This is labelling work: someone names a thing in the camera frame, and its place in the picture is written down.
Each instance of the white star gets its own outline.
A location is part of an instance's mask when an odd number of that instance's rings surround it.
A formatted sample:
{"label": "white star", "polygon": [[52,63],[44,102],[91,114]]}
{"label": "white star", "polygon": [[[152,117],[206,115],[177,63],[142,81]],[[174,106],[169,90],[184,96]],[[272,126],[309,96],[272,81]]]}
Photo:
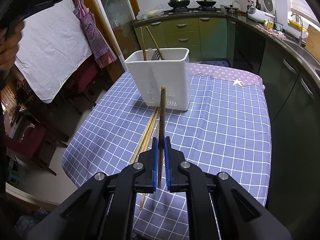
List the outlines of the white star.
{"label": "white star", "polygon": [[241,82],[240,80],[236,79],[236,80],[233,80],[233,85],[235,86],[236,84],[240,85],[240,87],[242,87],[241,85]]}

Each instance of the window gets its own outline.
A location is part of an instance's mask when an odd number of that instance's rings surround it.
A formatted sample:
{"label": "window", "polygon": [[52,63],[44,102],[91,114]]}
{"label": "window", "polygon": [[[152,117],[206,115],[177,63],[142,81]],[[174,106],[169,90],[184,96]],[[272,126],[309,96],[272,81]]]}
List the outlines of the window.
{"label": "window", "polygon": [[303,22],[307,23],[307,26],[311,24],[319,29],[320,24],[306,0],[291,0],[291,11],[302,16],[302,19],[304,20]]}

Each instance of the faucet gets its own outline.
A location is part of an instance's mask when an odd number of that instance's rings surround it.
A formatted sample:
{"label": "faucet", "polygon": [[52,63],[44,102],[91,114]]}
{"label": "faucet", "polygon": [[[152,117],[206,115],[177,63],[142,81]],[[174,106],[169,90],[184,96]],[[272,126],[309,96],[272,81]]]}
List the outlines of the faucet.
{"label": "faucet", "polygon": [[295,15],[296,17],[298,16],[299,19],[300,19],[300,21],[301,21],[301,33],[300,33],[299,43],[298,43],[299,47],[301,47],[301,44],[302,44],[302,28],[303,28],[303,23],[302,23],[301,17],[300,17],[298,14],[293,13],[291,16],[293,16],[293,15]]}

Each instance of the silver screw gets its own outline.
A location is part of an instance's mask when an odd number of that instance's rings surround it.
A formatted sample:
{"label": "silver screw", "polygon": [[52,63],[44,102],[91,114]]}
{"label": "silver screw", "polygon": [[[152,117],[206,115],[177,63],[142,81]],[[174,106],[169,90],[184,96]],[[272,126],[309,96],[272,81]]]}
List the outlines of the silver screw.
{"label": "silver screw", "polygon": [[133,164],[133,167],[136,169],[136,170],[141,170],[143,168],[143,164],[142,163],[134,163]]}
{"label": "silver screw", "polygon": [[182,163],[180,163],[180,166],[182,167],[182,168],[189,168],[190,167],[190,163],[189,162],[182,162]]}
{"label": "silver screw", "polygon": [[104,179],[104,174],[102,173],[102,172],[99,172],[99,173],[97,173],[95,176],[94,176],[94,178],[96,179],[96,180],[103,180]]}
{"label": "silver screw", "polygon": [[220,172],[219,173],[219,178],[223,179],[223,180],[226,180],[227,178],[229,178],[229,175],[228,175],[228,173]]}

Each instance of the yellow mug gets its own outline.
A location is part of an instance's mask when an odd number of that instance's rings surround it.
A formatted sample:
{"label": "yellow mug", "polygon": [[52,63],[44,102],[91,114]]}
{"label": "yellow mug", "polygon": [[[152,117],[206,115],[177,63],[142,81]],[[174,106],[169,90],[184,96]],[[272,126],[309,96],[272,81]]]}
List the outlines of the yellow mug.
{"label": "yellow mug", "polygon": [[263,20],[263,27],[268,30],[273,28],[273,22],[270,22],[270,20]]}

